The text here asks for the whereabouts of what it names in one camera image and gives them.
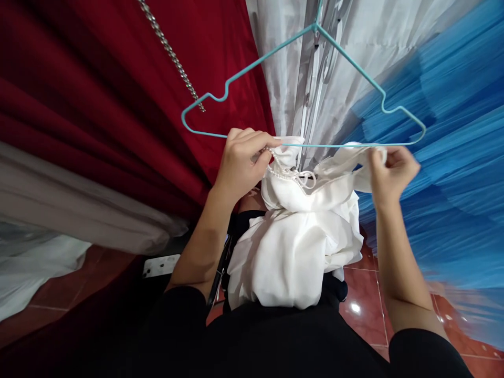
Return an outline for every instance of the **white fabric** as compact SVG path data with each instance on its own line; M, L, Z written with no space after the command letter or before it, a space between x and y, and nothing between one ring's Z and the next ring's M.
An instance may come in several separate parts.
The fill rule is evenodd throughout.
M284 142L302 143L303 138L286 137ZM299 149L274 149L261 189L270 210L250 221L229 262L231 309L246 301L299 309L316 305L323 274L332 271L343 280L342 267L362 258L354 189L371 191L367 148L341 148L319 164L313 189L290 171ZM379 149L385 162L386 149Z
M375 80L383 81L398 63L434 35L451 26L481 0L343 0L347 12L337 36L341 47ZM247 0L250 23L259 55L271 51L305 27L306 0ZM278 136L300 135L302 109L295 109L300 64L309 51L301 52L301 39L268 58L262 68ZM350 109L371 86L340 54L320 99L312 144L330 144ZM327 149L307 150L307 167L313 156L320 160Z
M187 222L0 142L0 216L103 247L157 254Z
M0 321L22 311L49 278L79 269L90 246L40 227L0 222Z

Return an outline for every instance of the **blue tulle fabric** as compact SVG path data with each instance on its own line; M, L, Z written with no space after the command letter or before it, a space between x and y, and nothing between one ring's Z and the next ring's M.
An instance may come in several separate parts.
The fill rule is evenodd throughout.
M427 126L410 146L422 169L401 199L416 260L428 280L489 293L492 331L477 337L494 333L495 345L500 332L496 346L504 349L504 2L481 3L383 88L386 108L403 105ZM383 114L380 101L372 92L353 107L360 123L346 141L417 138L418 126ZM359 195L360 221L375 247L372 199Z

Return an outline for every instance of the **teal wire hanger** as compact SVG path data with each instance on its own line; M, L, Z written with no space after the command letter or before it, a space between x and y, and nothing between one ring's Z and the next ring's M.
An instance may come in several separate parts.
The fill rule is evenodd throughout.
M321 12L321 9L322 9L322 0L319 0L319 5L318 5L318 10L317 10L317 16L315 18L315 21L313 24L311 24L310 26L306 27L305 29L301 30L300 32L298 32L296 35L294 35L293 37L287 39L284 43L282 43L280 46L278 46L277 48L273 49L272 51L270 51L269 53L263 55L261 58L257 59L254 63L248 65L247 67L245 67L243 70L241 70L240 72L238 72L237 74L231 76L229 79L226 80L226 83L225 83L225 92L224 92L224 95L220 98L218 97L215 97L213 94L211 93L205 93L203 96L199 97L196 101L194 101L190 106L188 106L187 108L184 109L184 111L182 111L182 115L181 115L181 118L182 118L182 123L184 124L184 126L186 127L186 129L188 129L190 132L194 133L194 134L199 134L199 135L207 135L209 137L218 137L218 138L227 138L227 135L222 135L222 134L214 134L214 133L207 133L207 132L203 132L203 131L196 131L196 130L193 130L189 127L189 125L187 124L187 121L185 120L185 116L187 115L187 113L189 111L191 111L192 109L196 108L199 104L201 104L205 99L207 99L208 97L212 98L213 100L217 101L217 102L224 102L226 101L227 99L227 96L229 95L229 85L235 81L236 79L240 78L241 76L243 76L244 74L246 74L247 72L249 72L250 70L252 70L253 68L255 68L256 66L260 65L265 59L269 58L271 55L273 55L274 53L276 53L277 51L279 50L282 50L284 47L286 47L287 45L290 45L292 42L294 42L296 39L302 37L303 35L305 35L306 33L309 33L309 32L313 32L313 33L316 33L316 32L319 32L322 36L324 36L324 38L330 43L332 44L336 50L338 50L340 52L341 55L343 55L345 57L346 60L348 60L348 62L350 62L351 65L353 65L353 67L355 67L355 69L362 75L364 76L364 78L374 87L376 88L376 90L378 92L381 93L382 95L382 102L381 102L381 111L385 114L392 114L392 113L395 113L396 111L402 111L405 115L407 115L409 118L411 118L416 124L418 124L418 126L420 126L420 128L422 129L422 132L420 134L420 136L413 142L407 142L407 143L369 143L369 144L360 144L359 147L374 147L374 146L377 146L377 145L380 145L380 146L398 146L398 145L412 145L412 144L415 144L417 142L420 141L420 139L422 139L425 135L425 132L427 131L427 128L425 127L425 125L423 124L423 122L418 119L417 117L415 117L409 110L407 110L404 106L398 106L392 110L387 110L385 109L385 98L387 96L387 93L385 92L385 90L380 87L380 85L378 85L378 83L376 81L374 81L367 73L366 71L364 71L348 54L345 50L343 50L343 48L338 45L338 43L327 33L327 31L325 31L320 25L319 25L319 17L320 17L320 12ZM334 148L334 147L344 147L343 144L292 144L292 143L284 143L283 145L287 145L287 146L299 146L299 147L324 147L324 148Z

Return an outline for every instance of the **metal chain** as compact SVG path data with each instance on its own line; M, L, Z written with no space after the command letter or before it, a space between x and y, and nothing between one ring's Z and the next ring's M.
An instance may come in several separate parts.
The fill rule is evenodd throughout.
M154 15L151 13L151 10L149 6L145 3L145 0L138 0L140 7L142 8L143 12L145 13L145 16L147 19L150 21L152 28L155 30L156 35L159 37L159 40L161 41L164 49L168 52L168 55L170 55L170 58L172 58L172 61L175 63L175 67L180 73L180 77L182 80L184 80L185 86L193 96L193 99L197 100L198 95L196 94L196 91L194 90L193 85L189 81L189 78L187 77L187 74L185 73L184 69L182 68L182 65L180 64L179 59L177 58L177 55L173 51L172 47L168 44L168 41L166 40L163 32L159 28L159 24L156 21L156 18ZM205 111L205 108L203 107L203 104L199 104L198 107L201 109L202 112Z

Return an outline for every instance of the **black clothing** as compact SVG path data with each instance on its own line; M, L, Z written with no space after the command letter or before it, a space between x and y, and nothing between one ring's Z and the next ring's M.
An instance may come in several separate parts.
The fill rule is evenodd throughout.
M248 303L208 327L207 315L199 290L165 293L142 331L135 375L205 370L205 376L472 376L448 341L421 329L392 337L389 364L332 306L298 310Z

